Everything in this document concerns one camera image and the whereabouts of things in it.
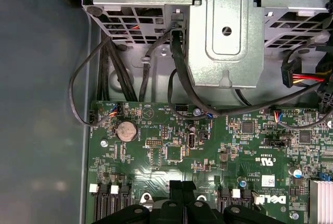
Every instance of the green circuit board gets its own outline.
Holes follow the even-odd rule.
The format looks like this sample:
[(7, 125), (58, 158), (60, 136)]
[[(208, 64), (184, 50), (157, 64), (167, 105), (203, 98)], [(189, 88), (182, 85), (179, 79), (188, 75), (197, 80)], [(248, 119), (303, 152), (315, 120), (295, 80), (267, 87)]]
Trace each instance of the green circuit board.
[[(117, 103), (95, 102), (91, 120), (100, 119)], [(247, 189), (258, 197), (266, 214), (285, 223), (309, 223), (309, 180), (318, 173), (333, 173), (333, 131), (322, 124), (304, 131), (279, 127), (271, 110), (200, 121), (175, 117), (161, 103), (118, 103), (120, 113), (91, 128), (88, 150), (86, 223), (110, 214), (126, 204), (139, 204), (149, 192), (153, 200), (169, 197), (169, 181), (193, 181), (195, 196), (221, 210), (222, 189)], [(195, 106), (177, 105), (188, 116)], [(315, 122), (316, 110), (281, 108), (281, 120), (289, 125)], [(137, 136), (122, 142), (116, 128), (130, 121)], [(102, 147), (101, 141), (107, 141)], [(295, 169), (301, 178), (292, 176)], [(129, 195), (118, 207), (98, 201), (90, 185), (122, 185)], [(297, 221), (290, 213), (299, 214)]]

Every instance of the chip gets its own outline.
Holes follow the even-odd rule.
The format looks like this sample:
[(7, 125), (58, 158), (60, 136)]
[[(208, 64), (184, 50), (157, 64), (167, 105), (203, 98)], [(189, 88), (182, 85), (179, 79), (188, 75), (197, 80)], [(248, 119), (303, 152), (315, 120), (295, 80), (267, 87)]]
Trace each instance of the chip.
[(311, 144), (311, 131), (300, 131), (299, 143)]
[(166, 159), (168, 161), (181, 161), (182, 158), (182, 146), (169, 145), (166, 148)]
[(150, 165), (152, 167), (161, 166), (161, 148), (160, 147), (152, 147), (150, 149)]
[(244, 121), (241, 124), (241, 132), (243, 134), (253, 134), (253, 122), (252, 121)]

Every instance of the heatsink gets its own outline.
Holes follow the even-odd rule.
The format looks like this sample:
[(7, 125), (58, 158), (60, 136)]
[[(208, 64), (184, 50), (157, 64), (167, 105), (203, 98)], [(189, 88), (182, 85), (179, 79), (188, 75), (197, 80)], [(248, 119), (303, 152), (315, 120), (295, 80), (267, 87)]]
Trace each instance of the heatsink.
[(333, 182), (310, 181), (310, 223), (333, 224)]

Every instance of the motherboard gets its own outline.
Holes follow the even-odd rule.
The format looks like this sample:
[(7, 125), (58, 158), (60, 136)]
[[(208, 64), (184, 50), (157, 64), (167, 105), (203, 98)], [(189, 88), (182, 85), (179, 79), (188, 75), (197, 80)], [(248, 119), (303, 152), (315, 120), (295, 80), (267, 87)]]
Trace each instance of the motherboard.
[[(185, 116), (204, 114), (174, 107)], [(279, 108), (191, 121), (162, 103), (94, 102), (91, 122), (110, 118), (90, 129), (86, 223), (131, 204), (150, 208), (169, 198), (174, 180), (193, 181), (196, 199), (220, 212), (238, 204), (285, 223), (317, 223), (315, 201), (322, 199), (310, 195), (322, 192), (321, 183), (332, 187), (331, 121), (290, 131), (276, 123), (277, 111), (291, 126), (320, 118), (315, 109)]]

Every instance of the red and yellow wires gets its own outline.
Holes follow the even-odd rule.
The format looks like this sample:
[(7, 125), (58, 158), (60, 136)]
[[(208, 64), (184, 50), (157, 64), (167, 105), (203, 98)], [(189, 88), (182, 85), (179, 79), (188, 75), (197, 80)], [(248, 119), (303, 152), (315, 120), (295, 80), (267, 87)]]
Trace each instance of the red and yellow wires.
[(293, 74), (293, 84), (303, 82), (306, 80), (316, 81), (316, 82), (324, 82), (325, 76), (330, 74), (332, 71), (326, 73), (316, 73), (316, 74)]
[(276, 123), (281, 122), (282, 113), (279, 111), (274, 111), (274, 119)]
[(113, 109), (110, 111), (109, 116), (114, 117), (118, 113), (118, 105), (116, 104)]

